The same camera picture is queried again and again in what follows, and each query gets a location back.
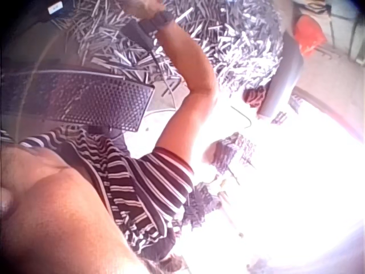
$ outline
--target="raised arm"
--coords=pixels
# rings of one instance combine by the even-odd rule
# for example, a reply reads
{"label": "raised arm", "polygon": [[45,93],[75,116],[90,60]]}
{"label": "raised arm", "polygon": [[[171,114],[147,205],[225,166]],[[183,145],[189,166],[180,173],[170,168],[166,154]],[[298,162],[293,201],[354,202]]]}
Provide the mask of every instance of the raised arm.
{"label": "raised arm", "polygon": [[[135,9],[138,13],[132,13],[140,18],[152,18],[164,9],[157,0],[131,1],[134,7],[136,3],[139,3],[138,9]],[[216,76],[201,47],[175,22],[160,30],[156,37],[190,90],[168,122],[156,147],[165,148],[191,164],[194,142],[216,104]]]}

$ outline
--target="striped shirt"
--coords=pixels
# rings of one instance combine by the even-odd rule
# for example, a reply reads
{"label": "striped shirt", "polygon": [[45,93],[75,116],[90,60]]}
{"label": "striped shirt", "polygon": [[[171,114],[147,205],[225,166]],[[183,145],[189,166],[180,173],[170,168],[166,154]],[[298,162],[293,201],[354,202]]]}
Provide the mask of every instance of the striped shirt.
{"label": "striped shirt", "polygon": [[[2,142],[12,142],[1,131]],[[162,237],[192,191],[192,170],[178,156],[155,148],[140,159],[123,156],[111,139],[77,126],[58,127],[26,138],[20,145],[58,152],[71,146],[84,164],[109,214],[132,249],[140,251]]]}

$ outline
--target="person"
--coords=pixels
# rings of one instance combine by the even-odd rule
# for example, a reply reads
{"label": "person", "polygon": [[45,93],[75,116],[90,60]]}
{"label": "person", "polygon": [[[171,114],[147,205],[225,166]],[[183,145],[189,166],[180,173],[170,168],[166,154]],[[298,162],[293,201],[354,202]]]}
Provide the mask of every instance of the person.
{"label": "person", "polygon": [[[158,0],[127,1],[140,19]],[[139,254],[166,237],[192,190],[193,145],[218,85],[200,46],[174,21],[156,34],[189,95],[153,151],[132,159],[108,136],[64,126],[18,144],[1,131],[1,261],[18,273],[148,273]]]}

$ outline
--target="scrap metal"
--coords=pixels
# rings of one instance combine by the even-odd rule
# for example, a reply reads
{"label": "scrap metal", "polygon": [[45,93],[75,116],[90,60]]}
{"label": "scrap metal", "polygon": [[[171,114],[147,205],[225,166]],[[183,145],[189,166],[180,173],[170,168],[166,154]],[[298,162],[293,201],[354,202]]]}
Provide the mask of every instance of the scrap metal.
{"label": "scrap metal", "polygon": [[[167,10],[210,60],[228,94],[263,86],[281,60],[280,19],[271,0],[167,0]],[[143,83],[161,80],[152,57],[120,29],[133,17],[118,0],[77,1],[73,15],[53,20],[79,43],[82,65],[92,62]],[[181,78],[157,39],[153,52],[168,80]]]}

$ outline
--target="wristwatch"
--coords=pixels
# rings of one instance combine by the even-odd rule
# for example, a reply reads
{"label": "wristwatch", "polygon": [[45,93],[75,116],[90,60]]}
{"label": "wristwatch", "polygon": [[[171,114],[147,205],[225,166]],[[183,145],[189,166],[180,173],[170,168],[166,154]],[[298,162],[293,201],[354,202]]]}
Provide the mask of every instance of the wristwatch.
{"label": "wristwatch", "polygon": [[167,10],[159,11],[152,19],[142,19],[138,25],[146,34],[161,30],[173,21],[173,14]]}

